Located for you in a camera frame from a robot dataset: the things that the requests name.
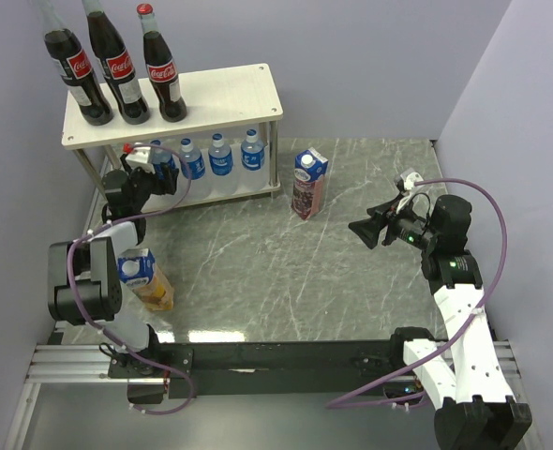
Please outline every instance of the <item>gray wall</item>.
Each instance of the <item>gray wall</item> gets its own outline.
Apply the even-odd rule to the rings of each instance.
[[[83,41],[81,2],[56,0]],[[102,0],[144,76],[139,0]],[[267,62],[286,137],[439,138],[510,0],[156,0],[179,70]]]
[[[0,2],[0,447],[52,326],[47,247],[82,230],[93,193],[60,146],[65,98],[26,2]]]
[[[553,449],[553,0],[514,0],[441,135],[443,173],[490,189],[509,229],[490,306],[509,338],[546,448]],[[486,279],[500,253],[497,220],[474,200],[471,249]]]

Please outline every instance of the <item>lower shelf board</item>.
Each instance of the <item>lower shelf board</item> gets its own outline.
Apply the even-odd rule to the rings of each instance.
[[[266,185],[264,188],[260,190],[250,190],[244,187],[240,187],[232,195],[221,195],[212,191],[210,195],[205,199],[192,200],[192,201],[188,201],[187,199],[185,199],[181,204],[177,206],[177,208],[184,208],[186,206],[192,206],[194,204],[215,203],[223,200],[240,199],[242,197],[252,197],[255,195],[262,195],[270,192],[276,192],[278,190],[280,190],[280,181],[275,186]],[[162,209],[166,209],[171,205],[175,204],[176,202],[178,202],[178,200],[181,198],[182,195],[183,193],[179,191],[177,191],[177,193],[174,195],[161,195],[161,196],[152,195],[142,210],[144,213],[153,213],[156,211],[160,211]]]

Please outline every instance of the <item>marble countertop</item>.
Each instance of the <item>marble countertop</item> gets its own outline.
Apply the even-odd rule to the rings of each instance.
[[[291,210],[293,160],[310,146],[330,162],[321,211],[303,221]],[[396,196],[393,179],[409,167],[441,176],[430,142],[281,139],[278,165],[282,189],[273,196],[149,219],[142,247],[175,288],[174,308],[149,312],[124,285],[123,308],[164,342],[387,339],[399,326],[444,338],[418,250],[398,241],[369,250],[348,229]],[[434,199],[444,186],[429,192]],[[99,340],[69,325],[63,343]]]

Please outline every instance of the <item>coca-cola logo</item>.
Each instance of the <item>coca-cola logo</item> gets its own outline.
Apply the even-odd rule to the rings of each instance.
[[[82,77],[86,77],[91,72],[91,63],[89,63],[89,58],[83,49],[80,52],[67,58],[72,72],[77,80]]]
[[[135,71],[127,50],[125,50],[115,58],[108,58],[106,60],[106,63],[108,64],[108,68],[110,68],[112,78],[114,78],[115,80],[125,78]]]
[[[147,73],[149,73],[149,78],[152,82],[165,83],[176,77],[176,67],[172,60],[164,66],[150,66],[148,64]]]

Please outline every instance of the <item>cola bottle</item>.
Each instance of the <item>cola bottle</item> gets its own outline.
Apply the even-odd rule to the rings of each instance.
[[[43,40],[60,76],[91,125],[112,120],[112,108],[99,89],[96,73],[81,43],[54,12],[49,0],[35,2]]]
[[[91,48],[112,90],[125,122],[137,125],[149,119],[149,108],[139,87],[125,43],[98,0],[82,0],[87,14]]]
[[[157,29],[154,9],[148,3],[137,6],[143,28],[143,55],[149,81],[160,102],[160,114],[168,122],[178,122],[187,115],[187,105],[181,97],[179,74],[171,50]]]

